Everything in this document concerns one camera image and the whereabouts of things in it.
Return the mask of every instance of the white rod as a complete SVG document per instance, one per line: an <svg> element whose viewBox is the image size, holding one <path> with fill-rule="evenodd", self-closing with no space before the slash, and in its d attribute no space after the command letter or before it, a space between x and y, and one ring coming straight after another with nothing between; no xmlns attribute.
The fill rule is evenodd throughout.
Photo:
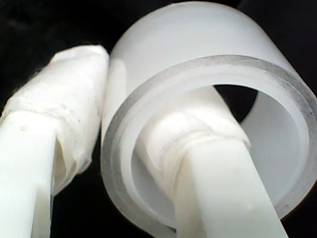
<svg viewBox="0 0 317 238"><path fill-rule="evenodd" d="M50 237L55 122L10 113L0 125L0 237Z"/></svg>
<svg viewBox="0 0 317 238"><path fill-rule="evenodd" d="M243 141L193 145L175 184L178 238L288 238Z"/></svg>

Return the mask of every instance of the white plastic pipe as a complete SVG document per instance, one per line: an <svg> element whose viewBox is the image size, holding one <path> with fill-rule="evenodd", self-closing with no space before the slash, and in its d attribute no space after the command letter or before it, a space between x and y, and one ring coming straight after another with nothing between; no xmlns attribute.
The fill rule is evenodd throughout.
<svg viewBox="0 0 317 238"><path fill-rule="evenodd" d="M243 141L193 142L183 160L178 238L288 238Z"/></svg>
<svg viewBox="0 0 317 238"><path fill-rule="evenodd" d="M108 54L57 53L0 119L0 237L48 238L51 196L89 166L102 117Z"/></svg>
<svg viewBox="0 0 317 238"><path fill-rule="evenodd" d="M49 237L54 119L14 112L0 125L0 236Z"/></svg>
<svg viewBox="0 0 317 238"><path fill-rule="evenodd" d="M147 122L138 153L174 205L178 238L287 238L248 148L213 87L169 102Z"/></svg>

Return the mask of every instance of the black background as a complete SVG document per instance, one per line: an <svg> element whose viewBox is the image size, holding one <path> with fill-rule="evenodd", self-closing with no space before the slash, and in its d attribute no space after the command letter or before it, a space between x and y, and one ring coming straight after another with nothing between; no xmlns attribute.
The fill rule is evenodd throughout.
<svg viewBox="0 0 317 238"><path fill-rule="evenodd" d="M0 106L57 51L115 42L137 19L171 0L0 1ZM317 93L316 0L219 0L247 13L268 33ZM252 101L237 90L235 100ZM51 238L150 237L112 205L100 175L100 140L93 163L54 200ZM290 238L315 238L317 189L282 220Z"/></svg>

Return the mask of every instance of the translucent plastic cylinder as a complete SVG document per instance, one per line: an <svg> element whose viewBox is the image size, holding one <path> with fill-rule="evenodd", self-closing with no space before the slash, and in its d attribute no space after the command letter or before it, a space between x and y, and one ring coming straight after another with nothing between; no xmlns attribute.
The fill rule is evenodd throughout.
<svg viewBox="0 0 317 238"><path fill-rule="evenodd" d="M172 4L135 23L110 58L102 173L114 204L140 228L176 236L173 205L134 154L138 135L164 104L210 85L259 91L242 127L279 217L312 188L316 98L248 16L216 3Z"/></svg>

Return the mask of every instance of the wrapped rod end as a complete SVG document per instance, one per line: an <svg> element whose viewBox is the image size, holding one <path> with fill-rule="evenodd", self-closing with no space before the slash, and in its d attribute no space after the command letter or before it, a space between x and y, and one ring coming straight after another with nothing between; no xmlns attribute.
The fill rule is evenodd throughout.
<svg viewBox="0 0 317 238"><path fill-rule="evenodd" d="M55 161L54 194L91 162L103 112L108 60L102 46L61 51L4 108L0 122L16 111L58 120L60 152Z"/></svg>

